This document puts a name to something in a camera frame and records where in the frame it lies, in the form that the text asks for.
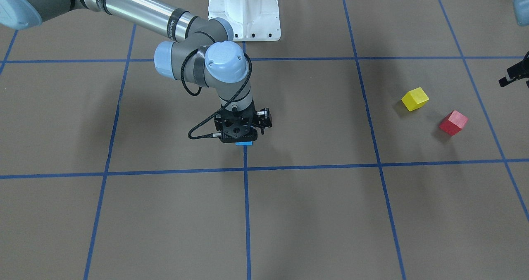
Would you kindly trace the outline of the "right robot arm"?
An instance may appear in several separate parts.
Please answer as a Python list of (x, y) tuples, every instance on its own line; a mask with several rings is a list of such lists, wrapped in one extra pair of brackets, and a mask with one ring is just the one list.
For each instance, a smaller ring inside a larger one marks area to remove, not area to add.
[(223, 18), (205, 19), (158, 0), (1, 0), (1, 24), (24, 30), (76, 9), (104, 12), (167, 37), (155, 49), (157, 72), (192, 96), (213, 88), (221, 106), (188, 132), (191, 140), (253, 142), (271, 128), (268, 108), (255, 108), (250, 57)]

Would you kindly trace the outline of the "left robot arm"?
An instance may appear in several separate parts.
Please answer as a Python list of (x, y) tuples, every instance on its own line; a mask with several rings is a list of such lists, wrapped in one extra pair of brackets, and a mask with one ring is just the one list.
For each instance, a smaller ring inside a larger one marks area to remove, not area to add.
[[(529, 24), (529, 0), (513, 0), (513, 9), (516, 22), (519, 26)], [(510, 66), (506, 75), (498, 80), (500, 87), (505, 87), (520, 79), (529, 77), (529, 53), (527, 52), (520, 62)]]

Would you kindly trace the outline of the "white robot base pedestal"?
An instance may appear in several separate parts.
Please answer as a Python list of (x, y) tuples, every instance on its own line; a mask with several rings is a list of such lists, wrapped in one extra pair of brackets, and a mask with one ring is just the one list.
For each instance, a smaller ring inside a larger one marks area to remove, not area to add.
[(229, 22), (234, 42), (281, 39), (279, 0), (208, 0), (208, 4), (208, 17)]

